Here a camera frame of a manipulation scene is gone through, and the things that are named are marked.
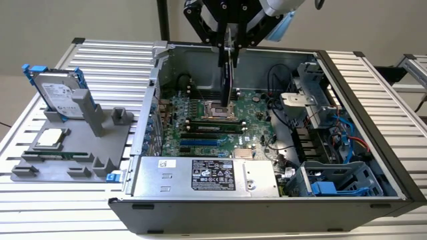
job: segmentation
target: white sticker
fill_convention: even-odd
[[[56,111],[68,118],[83,118],[83,112],[79,104],[73,102],[73,92],[64,84],[43,83],[41,84],[47,97],[52,102]]]
[[[176,168],[176,160],[159,160],[159,168]]]

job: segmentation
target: black pole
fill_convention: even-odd
[[[160,37],[163,41],[169,41],[169,16],[168,16],[168,0],[157,0],[157,14]]]

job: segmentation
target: cpu socket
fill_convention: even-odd
[[[222,103],[215,100],[210,100],[204,102],[204,119],[211,120],[227,120],[235,121],[238,120],[235,116],[235,104],[230,102],[228,106],[222,106]]]

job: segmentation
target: red cable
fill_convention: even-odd
[[[354,139],[356,141],[359,141],[364,146],[366,146],[366,150],[367,152],[370,152],[370,146],[368,144],[366,143],[366,141],[363,141],[360,138],[355,137],[355,136],[347,136],[350,139]]]

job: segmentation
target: green circuit board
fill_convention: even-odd
[[[203,99],[189,99],[185,96],[173,96],[171,98],[172,117],[165,126],[163,126],[163,156],[205,156],[230,158],[234,156],[235,149],[252,149],[254,159],[274,159],[276,154],[271,151],[264,152],[266,146],[260,144],[260,137],[264,135],[266,140],[272,136],[274,128],[270,121],[266,121],[268,109],[262,94],[255,91],[243,90],[238,100],[232,101],[234,115],[239,121],[246,122],[243,134],[215,134],[218,137],[218,146],[183,146],[181,134],[185,131],[185,119],[192,121],[205,121],[205,101]],[[189,152],[180,152],[180,147],[189,148]]]

